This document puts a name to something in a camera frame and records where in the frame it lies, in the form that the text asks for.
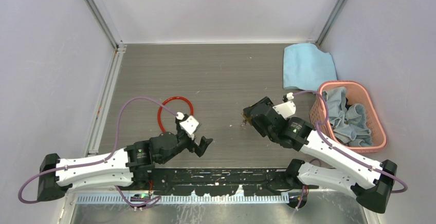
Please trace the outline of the brass padlock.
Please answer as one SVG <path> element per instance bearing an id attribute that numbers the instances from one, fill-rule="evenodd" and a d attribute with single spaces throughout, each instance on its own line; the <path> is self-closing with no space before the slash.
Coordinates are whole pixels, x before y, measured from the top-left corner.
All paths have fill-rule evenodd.
<path id="1" fill-rule="evenodd" d="M 244 118 L 243 124 L 249 124 L 250 126 L 252 126 L 252 115 L 250 113 L 242 112 L 242 116 Z"/>

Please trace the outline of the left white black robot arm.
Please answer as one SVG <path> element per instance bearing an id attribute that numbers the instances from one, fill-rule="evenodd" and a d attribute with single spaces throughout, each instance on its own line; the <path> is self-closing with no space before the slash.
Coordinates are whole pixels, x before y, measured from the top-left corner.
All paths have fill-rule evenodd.
<path id="1" fill-rule="evenodd" d="M 184 150 L 201 157 L 212 138 L 195 142 L 199 123 L 189 117 L 176 121 L 177 133 L 164 132 L 157 137 L 94 157 L 63 159 L 52 153 L 40 166 L 37 200 L 53 201 L 68 191 L 103 186 L 134 186 L 142 190 L 150 183 L 150 173 L 157 164 L 165 164 Z"/>

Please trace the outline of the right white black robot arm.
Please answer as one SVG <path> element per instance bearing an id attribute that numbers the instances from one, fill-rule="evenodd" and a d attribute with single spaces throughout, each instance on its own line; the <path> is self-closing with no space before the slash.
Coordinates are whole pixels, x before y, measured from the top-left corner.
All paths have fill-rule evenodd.
<path id="1" fill-rule="evenodd" d="M 286 98 L 274 105 L 265 97 L 243 109 L 243 117 L 262 136 L 283 148 L 313 156 L 331 166 L 326 169 L 303 160 L 293 159 L 285 171 L 291 188 L 317 185 L 353 197 L 373 212 L 386 212 L 397 164 L 379 162 L 334 142 L 311 123 L 296 117 L 294 102 Z"/>

